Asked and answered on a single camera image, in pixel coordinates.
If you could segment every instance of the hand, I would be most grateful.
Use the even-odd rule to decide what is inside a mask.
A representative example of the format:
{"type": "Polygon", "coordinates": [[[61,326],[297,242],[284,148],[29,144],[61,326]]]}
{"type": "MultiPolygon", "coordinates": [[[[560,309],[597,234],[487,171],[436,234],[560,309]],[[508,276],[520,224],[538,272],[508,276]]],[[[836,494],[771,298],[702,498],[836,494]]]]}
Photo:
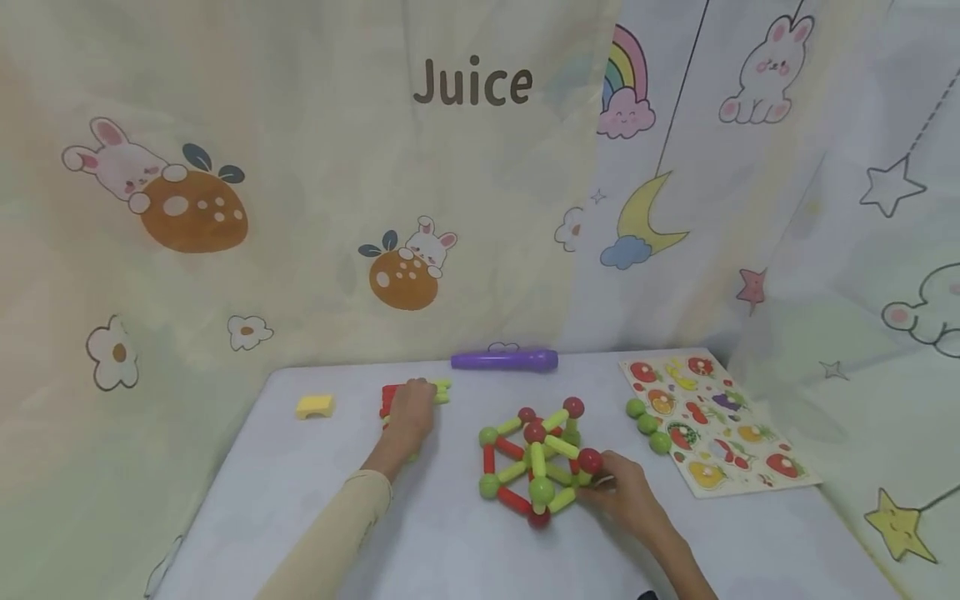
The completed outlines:
{"type": "Polygon", "coordinates": [[[597,489],[580,488],[578,497],[613,518],[648,548],[678,536],[670,517],[654,497],[643,467],[607,450],[603,453],[603,471],[594,475],[597,489]]]}
{"type": "Polygon", "coordinates": [[[390,407],[390,426],[384,436],[397,439],[405,451],[420,450],[423,440],[433,431],[433,400],[437,386],[422,377],[410,379],[396,389],[390,407]]]}

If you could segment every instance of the crescent moon illustration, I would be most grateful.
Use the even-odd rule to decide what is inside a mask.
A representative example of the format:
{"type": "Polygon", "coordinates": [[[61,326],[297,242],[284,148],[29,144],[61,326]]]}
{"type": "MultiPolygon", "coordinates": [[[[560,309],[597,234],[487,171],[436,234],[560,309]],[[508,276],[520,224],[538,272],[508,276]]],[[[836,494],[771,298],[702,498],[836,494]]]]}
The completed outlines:
{"type": "Polygon", "coordinates": [[[650,226],[650,210],[653,208],[654,200],[657,199],[660,189],[666,183],[667,178],[670,177],[670,173],[673,173],[673,171],[655,177],[638,187],[630,200],[623,205],[623,210],[620,211],[620,219],[616,222],[618,237],[633,235],[637,239],[644,240],[653,249],[651,254],[662,252],[679,244],[689,233],[689,231],[660,233],[650,226]]]}

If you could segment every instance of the white table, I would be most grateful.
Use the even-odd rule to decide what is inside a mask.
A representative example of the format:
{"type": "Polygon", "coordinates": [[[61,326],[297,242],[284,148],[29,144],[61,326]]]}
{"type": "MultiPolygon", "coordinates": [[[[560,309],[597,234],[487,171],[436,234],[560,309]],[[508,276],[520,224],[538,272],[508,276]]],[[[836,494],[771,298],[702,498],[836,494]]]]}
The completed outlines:
{"type": "MultiPolygon", "coordinates": [[[[624,414],[631,389],[618,361],[667,352],[575,354],[550,374],[453,371],[446,362],[284,369],[273,373],[230,450],[158,593],[159,600],[253,598],[380,434],[380,388],[449,378],[451,402],[420,459],[395,486],[390,512],[362,550],[348,600],[674,597],[646,552],[601,528],[583,507],[545,531],[480,497],[477,434],[524,405],[539,415],[579,396],[583,445],[641,462],[721,598],[899,597],[820,492],[697,500],[624,414]],[[331,419],[300,421],[301,396],[334,394],[331,419]]],[[[497,467],[509,463],[497,457],[497,467]]]]}

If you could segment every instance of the red ball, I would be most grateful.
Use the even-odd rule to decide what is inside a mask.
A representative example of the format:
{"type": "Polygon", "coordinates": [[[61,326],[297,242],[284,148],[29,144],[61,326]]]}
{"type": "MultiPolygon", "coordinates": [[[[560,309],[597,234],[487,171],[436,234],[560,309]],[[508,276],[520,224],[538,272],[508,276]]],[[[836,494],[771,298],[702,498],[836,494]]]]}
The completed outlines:
{"type": "Polygon", "coordinates": [[[577,462],[580,464],[580,469],[590,475],[599,472],[600,469],[603,468],[603,457],[593,448],[580,450],[580,454],[577,456],[577,462]]]}
{"type": "Polygon", "coordinates": [[[542,423],[534,421],[523,430],[523,439],[526,440],[528,444],[532,444],[533,442],[540,442],[542,444],[543,441],[546,440],[546,429],[543,428],[542,423]]]}
{"type": "Polygon", "coordinates": [[[524,406],[521,408],[516,415],[520,417],[520,422],[524,423],[528,423],[537,418],[537,413],[535,413],[534,409],[530,408],[529,406],[524,406]]]}
{"type": "Polygon", "coordinates": [[[530,511],[530,514],[527,515],[527,524],[532,529],[543,529],[550,524],[550,509],[545,509],[542,515],[530,511]]]}
{"type": "Polygon", "coordinates": [[[571,419],[579,419],[584,415],[584,402],[576,396],[571,396],[564,400],[564,409],[570,414],[571,419]]]}

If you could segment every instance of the beige sleeve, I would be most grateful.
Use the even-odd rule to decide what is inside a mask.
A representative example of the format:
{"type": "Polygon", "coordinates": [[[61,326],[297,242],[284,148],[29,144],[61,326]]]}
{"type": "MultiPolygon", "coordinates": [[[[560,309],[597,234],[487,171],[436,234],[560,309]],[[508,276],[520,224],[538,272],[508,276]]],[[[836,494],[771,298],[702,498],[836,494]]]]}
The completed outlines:
{"type": "Polygon", "coordinates": [[[333,496],[256,600],[332,600],[360,544],[387,512],[393,491],[375,470],[358,470],[333,496]]]}

